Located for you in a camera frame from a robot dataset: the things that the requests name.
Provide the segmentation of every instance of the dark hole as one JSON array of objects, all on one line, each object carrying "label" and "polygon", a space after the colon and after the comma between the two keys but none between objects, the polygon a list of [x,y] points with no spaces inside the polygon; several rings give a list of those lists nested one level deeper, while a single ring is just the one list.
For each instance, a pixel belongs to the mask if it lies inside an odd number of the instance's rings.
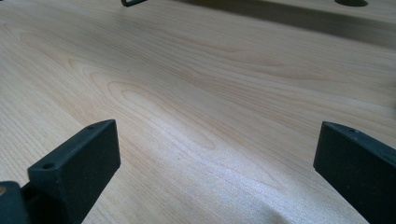
[{"label": "dark hole", "polygon": [[335,0],[335,2],[347,7],[367,7],[369,5],[364,0]]},{"label": "dark hole", "polygon": [[359,132],[358,130],[355,130],[355,129],[349,129],[349,131],[352,132],[352,133],[358,133]]},{"label": "dark hole", "polygon": [[55,164],[53,162],[47,163],[43,165],[43,169],[48,170],[52,168]]}]

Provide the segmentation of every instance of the black plastic piece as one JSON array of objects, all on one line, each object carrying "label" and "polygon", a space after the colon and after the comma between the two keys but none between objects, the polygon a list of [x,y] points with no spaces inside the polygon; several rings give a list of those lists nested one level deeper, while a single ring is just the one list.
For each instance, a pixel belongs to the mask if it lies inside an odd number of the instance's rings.
[{"label": "black plastic piece", "polygon": [[0,182],[0,223],[30,223],[26,207],[22,199],[20,185],[16,182]]},{"label": "black plastic piece", "polygon": [[116,121],[90,125],[28,169],[30,182],[15,194],[14,202],[0,196],[0,204],[25,205],[24,213],[0,210],[0,217],[28,214],[32,224],[81,223],[119,167]]},{"label": "black plastic piece", "polygon": [[139,3],[142,3],[142,2],[145,2],[145,1],[147,1],[147,0],[131,0],[129,2],[127,0],[121,0],[122,5],[125,6],[125,7],[131,7],[131,6],[134,6],[136,4],[139,4]]},{"label": "black plastic piece", "polygon": [[396,223],[396,150],[323,122],[314,167],[370,223]]}]

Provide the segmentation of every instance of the light wood surface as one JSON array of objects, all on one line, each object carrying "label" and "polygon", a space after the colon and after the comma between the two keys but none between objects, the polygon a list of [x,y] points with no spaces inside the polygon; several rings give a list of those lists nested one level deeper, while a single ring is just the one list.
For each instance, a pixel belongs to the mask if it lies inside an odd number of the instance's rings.
[{"label": "light wood surface", "polygon": [[280,3],[0,2],[0,179],[115,119],[85,223],[365,223],[312,163],[323,120],[396,147],[394,20]]}]

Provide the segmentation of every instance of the wooden table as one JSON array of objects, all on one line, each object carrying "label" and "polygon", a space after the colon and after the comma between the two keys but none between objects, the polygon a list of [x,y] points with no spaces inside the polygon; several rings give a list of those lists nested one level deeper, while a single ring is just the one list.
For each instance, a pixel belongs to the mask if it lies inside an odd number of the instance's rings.
[{"label": "wooden table", "polygon": [[0,2],[0,179],[115,119],[85,223],[365,223],[312,163],[323,120],[396,147],[396,7],[293,2]]}]

